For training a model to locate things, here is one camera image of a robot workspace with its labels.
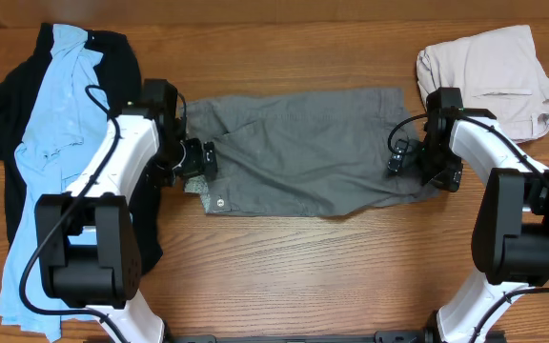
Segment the gray cloth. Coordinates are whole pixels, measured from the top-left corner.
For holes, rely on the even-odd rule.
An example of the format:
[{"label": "gray cloth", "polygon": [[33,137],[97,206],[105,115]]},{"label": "gray cloth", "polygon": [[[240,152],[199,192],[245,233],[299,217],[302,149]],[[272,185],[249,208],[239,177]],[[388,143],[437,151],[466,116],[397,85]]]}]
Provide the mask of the gray cloth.
[{"label": "gray cloth", "polygon": [[[427,199],[416,172],[388,176],[387,137],[409,114],[400,89],[224,96],[188,104],[188,133],[213,141],[214,181],[191,180],[207,213],[342,215]],[[407,125],[395,137],[417,138]]]}]

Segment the clothing pile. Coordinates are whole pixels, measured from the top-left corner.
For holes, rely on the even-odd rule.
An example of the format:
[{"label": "clothing pile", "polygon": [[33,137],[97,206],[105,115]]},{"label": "clothing pile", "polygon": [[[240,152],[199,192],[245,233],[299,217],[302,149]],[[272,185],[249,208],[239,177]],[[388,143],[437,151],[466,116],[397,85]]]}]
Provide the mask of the clothing pile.
[{"label": "clothing pile", "polygon": [[[44,24],[33,55],[0,84],[0,160],[10,241],[0,315],[2,324],[44,333],[50,341],[60,338],[60,321],[68,318],[32,313],[20,302],[18,286],[37,246],[35,202],[41,194],[63,192],[105,137],[107,117],[86,95],[88,85],[105,90],[93,95],[110,108],[139,98],[141,74],[124,35]],[[142,175],[130,211],[143,273],[162,255],[156,230],[159,202],[160,190]],[[96,239],[94,232],[72,238],[73,244],[94,244]],[[27,290],[31,303],[40,308],[67,309],[44,294],[39,268],[30,273]]]},{"label": "clothing pile", "polygon": [[[421,51],[420,95],[439,87],[461,89],[468,108],[485,108],[505,132],[522,142],[549,131],[549,79],[527,26],[493,30]],[[61,337],[60,321],[21,303],[21,274],[36,248],[36,201],[64,192],[88,166],[103,141],[107,116],[85,93],[110,109],[139,98],[141,74],[124,35],[43,24],[33,55],[0,84],[0,160],[5,167],[5,206],[10,252],[0,295],[2,324]],[[416,202],[437,195],[410,166],[387,172],[387,138],[409,118],[396,88],[315,91],[270,97],[224,96],[187,105],[188,135],[215,145],[218,174],[188,180],[206,213],[332,216],[369,207]],[[412,125],[394,136],[417,139]],[[142,260],[149,272],[162,256],[156,217],[160,188],[141,175],[129,209]],[[95,244],[94,232],[70,237]],[[44,309],[63,310],[48,298],[33,268],[28,298]],[[77,316],[77,319],[91,319]]]}]

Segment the black cable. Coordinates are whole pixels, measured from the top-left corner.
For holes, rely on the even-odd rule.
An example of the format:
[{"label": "black cable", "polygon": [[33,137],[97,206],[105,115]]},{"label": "black cable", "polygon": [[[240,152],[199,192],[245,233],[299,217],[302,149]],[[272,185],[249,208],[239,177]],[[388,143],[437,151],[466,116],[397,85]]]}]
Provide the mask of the black cable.
[{"label": "black cable", "polygon": [[180,92],[178,92],[177,95],[179,96],[179,98],[181,99],[181,103],[183,104],[183,112],[181,114],[181,127],[179,128],[179,132],[177,132],[177,137],[179,137],[185,136],[186,123],[188,122],[188,114],[186,113],[186,98]]},{"label": "black cable", "polygon": [[401,127],[403,127],[404,125],[410,123],[410,122],[413,122],[415,120],[418,120],[418,119],[422,119],[422,118],[426,118],[427,117],[427,113],[425,114],[420,114],[420,115],[415,115],[414,117],[410,117],[408,119],[405,119],[405,120],[402,120],[399,124],[397,124],[392,130],[391,130],[391,133],[389,133],[389,138],[387,138],[387,148],[389,148],[389,151],[394,153],[394,154],[397,154],[397,155],[400,155],[400,156],[406,156],[406,155],[410,155],[410,154],[413,154],[413,153],[417,153],[420,151],[420,147],[417,147],[415,149],[412,149],[412,151],[407,151],[407,152],[404,152],[404,153],[400,153],[398,151],[396,151],[392,146],[391,146],[391,140],[393,140],[393,136],[394,134],[396,134],[396,132],[401,129]]},{"label": "black cable", "polygon": [[[469,123],[472,123],[474,125],[477,125],[483,129],[486,129],[490,133],[494,134],[505,146],[516,156],[516,158],[522,163],[526,168],[528,168],[543,184],[543,186],[549,191],[549,181],[543,176],[543,174],[529,161],[527,160],[527,156],[523,153],[521,153],[516,146],[510,142],[507,137],[505,137],[503,134],[501,134],[499,131],[495,130],[495,127],[488,126],[476,119],[473,119],[468,116],[458,116],[457,119],[465,120]],[[527,290],[518,290],[518,291],[512,291],[504,295],[500,300],[493,305],[488,312],[480,319],[478,322],[478,325],[474,329],[474,334],[472,335],[472,338],[470,339],[469,343],[475,343],[480,335],[480,331],[488,321],[488,319],[497,311],[497,309],[503,305],[505,302],[512,301],[512,298],[519,295],[524,294],[538,294],[538,293],[549,293],[549,287],[542,287],[542,288],[534,288],[534,289],[527,289]]]},{"label": "black cable", "polygon": [[29,299],[27,298],[27,280],[29,279],[29,273],[31,272],[31,269],[35,265],[35,262],[37,261],[37,258],[39,258],[39,254],[44,250],[44,247],[48,245],[48,242],[52,239],[54,234],[60,230],[61,226],[69,219],[70,215],[75,211],[75,209],[78,207],[82,199],[86,196],[86,193],[90,190],[92,185],[96,182],[96,179],[98,178],[99,174],[105,169],[105,166],[109,162],[109,160],[112,158],[113,152],[115,151],[115,148],[118,145],[118,141],[120,140],[120,126],[118,125],[118,122],[115,120],[113,116],[111,116],[110,112],[101,104],[98,100],[92,96],[90,90],[103,90],[98,86],[95,85],[88,85],[84,89],[86,92],[86,95],[92,100],[92,102],[99,107],[99,109],[103,110],[103,112],[107,115],[108,119],[112,121],[113,126],[115,127],[115,136],[113,137],[112,146],[107,151],[107,154],[105,157],[103,157],[103,161],[98,165],[96,170],[94,171],[94,174],[91,175],[89,178],[88,183],[86,186],[82,189],[82,191],[77,194],[77,196],[73,199],[69,207],[63,212],[63,215],[61,215],[61,218],[54,224],[54,227],[52,230],[48,233],[44,241],[35,249],[35,252],[33,252],[33,255],[30,257],[29,262],[27,263],[27,267],[25,267],[25,270],[23,271],[23,274],[20,278],[20,287],[19,287],[19,294],[20,294],[20,300],[22,301],[23,305],[27,307],[30,311],[37,313],[37,314],[43,314],[43,315],[78,315],[78,314],[89,314],[94,315],[100,319],[101,322],[105,322],[112,332],[115,334],[115,336],[118,338],[118,340],[122,343],[128,343],[122,332],[118,329],[118,327],[113,323],[113,321],[104,313],[101,313],[95,309],[78,309],[78,310],[44,310],[35,307]]}]

